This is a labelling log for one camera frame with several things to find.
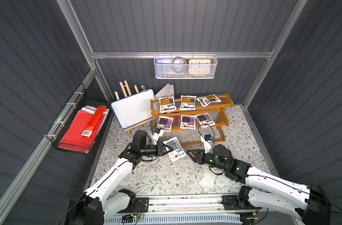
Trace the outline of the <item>white plain bag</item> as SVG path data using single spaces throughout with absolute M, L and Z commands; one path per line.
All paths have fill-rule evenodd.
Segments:
M 185 151 L 176 137 L 167 141 L 163 141 L 163 143 L 174 148 L 174 150 L 168 154 L 172 162 L 176 162 L 177 160 L 186 156 Z
M 217 175 L 215 175 L 208 167 L 204 168 L 203 175 L 201 179 L 199 180 L 199 185 L 213 189 L 214 183 L 217 179 Z

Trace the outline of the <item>purple coffee bag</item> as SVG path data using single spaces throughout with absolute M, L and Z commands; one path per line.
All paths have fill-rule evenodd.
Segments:
M 196 129 L 196 117 L 193 115 L 181 115 L 181 129 Z
M 171 132 L 173 120 L 174 118 L 172 117 L 160 116 L 157 128 L 163 130 L 164 132 Z
M 216 124 L 207 112 L 197 114 L 195 115 L 195 117 L 202 128 L 207 126 L 214 126 Z

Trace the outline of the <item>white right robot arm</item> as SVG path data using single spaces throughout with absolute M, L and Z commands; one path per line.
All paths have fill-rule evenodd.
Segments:
M 212 151 L 188 150 L 193 162 L 220 169 L 234 182 L 242 183 L 237 195 L 240 208 L 268 208 L 293 216 L 305 225 L 329 225 L 331 203 L 320 185 L 310 186 L 284 180 L 235 159 L 219 144 Z

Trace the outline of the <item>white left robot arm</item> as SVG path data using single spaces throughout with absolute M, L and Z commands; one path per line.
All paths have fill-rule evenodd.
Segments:
M 174 150 L 173 147 L 159 143 L 162 134 L 157 130 L 153 136 L 146 131 L 136 131 L 125 150 L 121 152 L 114 166 L 94 185 L 86 189 L 77 200 L 71 199 L 68 211 L 61 218 L 65 225 L 102 225 L 120 211 L 132 211 L 136 206 L 134 192 L 121 189 L 111 197 L 114 189 L 129 175 L 144 157 L 160 157 Z

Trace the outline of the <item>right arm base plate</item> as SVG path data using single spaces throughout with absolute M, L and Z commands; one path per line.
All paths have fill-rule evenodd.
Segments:
M 256 210 L 258 211 L 261 207 L 255 207 L 251 205 L 248 195 L 252 190 L 249 186 L 242 186 L 238 194 L 223 195 L 221 198 L 221 204 L 224 206 L 226 211 L 231 210 Z

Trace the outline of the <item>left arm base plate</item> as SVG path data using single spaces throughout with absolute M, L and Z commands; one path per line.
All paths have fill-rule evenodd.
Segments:
M 137 197 L 131 200 L 128 207 L 118 213 L 139 213 L 148 212 L 149 198 L 148 197 Z

